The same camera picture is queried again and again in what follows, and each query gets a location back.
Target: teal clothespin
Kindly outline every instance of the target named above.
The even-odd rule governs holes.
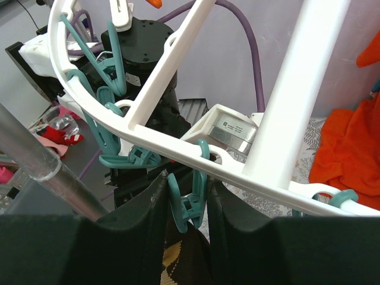
[[[121,57],[120,44],[118,39],[118,33],[112,22],[108,21],[108,33],[112,48],[112,58],[107,58],[102,62],[97,62],[96,57],[81,38],[81,36],[75,31],[75,28],[67,20],[65,15],[61,15],[61,20],[64,22],[66,28],[69,30],[73,38],[77,41],[79,47],[82,49],[84,55],[91,62],[92,66],[99,73],[101,78],[105,81],[107,86],[117,95],[124,96],[126,93],[126,81],[123,60]],[[109,73],[116,69],[116,79],[112,80]]]
[[[314,195],[313,199],[319,201],[318,194]],[[352,200],[354,202],[357,202],[358,199],[359,199],[359,196],[357,195],[357,193],[354,190],[352,190],[352,189],[348,189],[348,190],[343,190],[343,191],[339,192],[338,194],[334,195],[330,199],[330,201],[328,202],[328,204],[331,205],[331,206],[340,208],[340,206],[344,202],[346,202],[348,200]],[[301,217],[302,215],[301,215],[301,212],[293,210],[292,216],[293,217]]]
[[[160,165],[161,157],[142,147],[133,147],[128,159],[125,156],[99,156],[100,162],[109,167],[117,169],[144,169],[154,168]]]
[[[108,86],[101,86],[96,90],[96,99],[103,106],[108,102],[115,104],[115,95]]]
[[[206,140],[198,140],[202,149],[202,157],[210,159],[210,149]],[[207,200],[207,175],[193,170],[192,193],[181,197],[177,180],[174,174],[167,177],[169,183],[170,207],[173,218],[180,233],[188,230],[187,222],[192,220],[196,229],[202,225]]]
[[[73,69],[69,71],[67,76],[68,76],[68,79],[71,79],[73,76],[79,77],[82,85],[87,90],[87,92],[89,92],[92,96],[95,97],[94,91],[92,90],[91,85],[88,82],[88,79],[84,75],[83,72],[81,72],[78,69]],[[105,106],[108,107],[108,109],[112,108],[112,111],[116,113],[117,115],[123,116],[122,111],[119,108],[117,108],[115,105],[113,105],[115,108],[113,108],[112,106],[110,107],[111,104],[112,103],[107,103],[105,104]],[[102,149],[102,152],[108,155],[117,156],[121,149],[119,137],[117,137],[116,135],[108,131],[106,128],[104,128],[100,124],[96,124],[94,120],[87,113],[83,112],[83,114],[85,116],[85,119],[88,125],[90,126],[91,131],[93,132],[95,136],[95,139],[98,145]]]

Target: white plastic frame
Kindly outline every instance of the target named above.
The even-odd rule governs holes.
[[[222,160],[221,164],[213,163],[201,158],[201,149],[197,145],[144,126],[215,2],[216,0],[196,1],[181,27],[168,38],[164,46],[163,56],[136,100],[134,102],[117,102],[117,106],[131,107],[127,115],[122,118],[107,110],[93,98],[77,77],[67,80],[65,74],[76,66],[68,60],[66,28],[64,23],[60,22],[59,17],[64,13],[69,20],[72,19],[72,8],[75,0],[56,0],[50,13],[47,33],[50,58],[57,78],[66,92],[95,121],[132,144],[142,146],[194,169],[202,170],[208,175],[238,188],[254,192],[306,214],[316,216],[379,216],[379,211],[353,201],[344,202],[341,208],[315,201],[312,197],[316,193],[323,192],[335,195],[339,193],[339,190],[323,184],[302,185],[290,181],[291,177],[289,177],[289,169],[294,168],[297,152],[306,131],[307,121],[310,118],[321,80],[350,3],[349,0],[304,1],[276,87],[245,165],[234,160],[225,150],[211,145],[210,151],[220,156]],[[316,28],[318,25],[323,34],[318,33],[318,28]],[[309,53],[309,56],[315,57],[315,59],[311,61],[309,70],[306,71],[305,60],[307,58],[305,58],[305,52],[307,53],[307,50],[305,51],[305,49],[311,45],[314,46],[313,51],[316,53]],[[301,52],[303,56],[297,58],[297,52]],[[299,75],[302,75],[301,79],[304,80],[304,82],[298,82],[303,87],[303,97],[300,94],[300,88],[296,89],[295,94],[291,92],[280,94],[281,90],[289,92],[290,84],[294,84],[297,80],[294,77]],[[280,95],[287,97],[287,100],[283,100]],[[282,144],[278,140],[284,138],[278,137],[276,131],[284,126],[288,127],[290,131],[289,137],[285,139],[286,143]],[[281,153],[279,158],[271,157],[270,151],[273,150],[271,147],[280,148],[277,150],[278,153]],[[283,170],[284,173],[273,173],[272,169],[268,171],[266,163],[263,164],[263,157],[265,156],[275,159],[271,161],[271,164],[278,165],[276,169]],[[264,178],[258,177],[252,172],[253,169],[257,170],[260,163],[265,166],[265,171],[260,172]]]

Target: orange towel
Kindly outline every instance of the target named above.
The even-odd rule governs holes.
[[[357,57],[358,67],[367,67],[380,61],[380,30],[373,38],[368,47]]]
[[[354,189],[359,203],[380,210],[380,99],[356,111],[334,110],[321,131],[310,183]]]
[[[147,2],[157,9],[162,7],[162,0],[147,0]]]

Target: orange clip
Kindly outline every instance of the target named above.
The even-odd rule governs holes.
[[[162,7],[162,1],[161,0],[146,0],[150,5],[153,7],[160,9]]]

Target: gray wall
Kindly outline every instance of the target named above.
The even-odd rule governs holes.
[[[157,19],[189,0],[165,0],[155,9],[134,0],[135,16]],[[230,0],[248,17],[260,51],[265,99],[268,101],[285,56],[303,0]],[[110,19],[108,1],[80,0],[90,11],[98,33]],[[380,65],[358,69],[356,56],[380,27],[379,0],[352,0],[323,82],[314,116],[327,116],[335,108],[354,108],[380,74]],[[177,29],[184,17],[169,25]],[[215,7],[179,68],[179,98],[206,97],[249,114],[256,111],[248,42],[230,12]]]
[[[21,2],[39,27],[48,23],[48,8],[36,5],[35,0]],[[26,42],[35,36],[33,22],[17,2],[13,1],[0,8],[0,103],[25,126],[37,119],[49,103],[31,87],[4,49],[15,42]]]

